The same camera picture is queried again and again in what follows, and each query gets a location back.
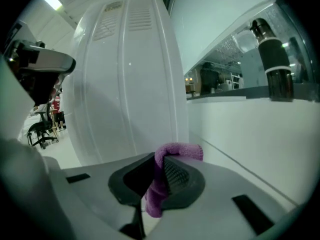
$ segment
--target glass panel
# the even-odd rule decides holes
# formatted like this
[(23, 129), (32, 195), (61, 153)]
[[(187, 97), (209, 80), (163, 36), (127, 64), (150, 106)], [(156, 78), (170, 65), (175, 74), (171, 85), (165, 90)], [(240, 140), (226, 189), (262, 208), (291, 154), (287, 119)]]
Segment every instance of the glass panel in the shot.
[(293, 83), (314, 83), (305, 41), (275, 3), (224, 38), (197, 66), (185, 74), (187, 98), (243, 88), (267, 88), (268, 80), (258, 50), (258, 41), (250, 31), (251, 22), (258, 18), (266, 20), (282, 42), (289, 59)]

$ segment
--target black rubber pad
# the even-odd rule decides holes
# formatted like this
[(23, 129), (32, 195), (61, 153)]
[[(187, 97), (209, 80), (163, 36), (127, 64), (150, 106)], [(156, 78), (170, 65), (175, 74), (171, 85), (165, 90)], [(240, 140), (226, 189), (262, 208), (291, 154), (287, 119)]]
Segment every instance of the black rubber pad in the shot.
[(270, 229), (274, 223), (246, 195), (233, 197), (232, 200), (257, 235)]
[(67, 177), (66, 180), (69, 183), (75, 183), (75, 182), (79, 182), (79, 181), (82, 181), (82, 180), (85, 180), (85, 179), (88, 179), (88, 178), (90, 178), (89, 174), (82, 173), (82, 174), (78, 174), (78, 175), (75, 175), (75, 176)]

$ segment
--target metal cylinder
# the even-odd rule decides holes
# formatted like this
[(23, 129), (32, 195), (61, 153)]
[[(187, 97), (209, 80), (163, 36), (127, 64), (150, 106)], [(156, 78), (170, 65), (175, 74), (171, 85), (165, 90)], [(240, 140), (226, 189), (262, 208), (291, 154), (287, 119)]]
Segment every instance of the metal cylinder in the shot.
[(258, 41), (258, 50), (268, 81), (269, 97), (274, 101), (292, 101), (294, 86), (290, 62), (282, 42), (263, 18), (255, 19), (250, 30)]

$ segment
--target purple cloth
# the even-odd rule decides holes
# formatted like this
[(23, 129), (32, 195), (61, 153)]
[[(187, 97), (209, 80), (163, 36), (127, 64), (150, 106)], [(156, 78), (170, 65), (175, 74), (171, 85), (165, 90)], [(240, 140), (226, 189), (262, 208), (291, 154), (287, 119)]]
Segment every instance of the purple cloth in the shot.
[(154, 218), (162, 216), (161, 203), (168, 197), (165, 183), (162, 181), (164, 157), (167, 155), (180, 155), (202, 161), (204, 152), (199, 145), (189, 143), (167, 143), (154, 154), (154, 180), (145, 193), (145, 211)]

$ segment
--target white floor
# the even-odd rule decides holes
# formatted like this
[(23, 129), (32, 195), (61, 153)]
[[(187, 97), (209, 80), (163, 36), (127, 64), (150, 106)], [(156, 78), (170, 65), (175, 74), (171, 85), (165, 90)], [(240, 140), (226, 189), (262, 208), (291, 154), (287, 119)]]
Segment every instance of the white floor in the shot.
[(57, 135), (59, 142), (46, 141), (48, 146), (45, 149), (41, 149), (39, 145), (36, 145), (37, 150), (43, 156), (56, 159), (61, 169), (81, 167), (70, 141), (68, 129), (57, 132)]

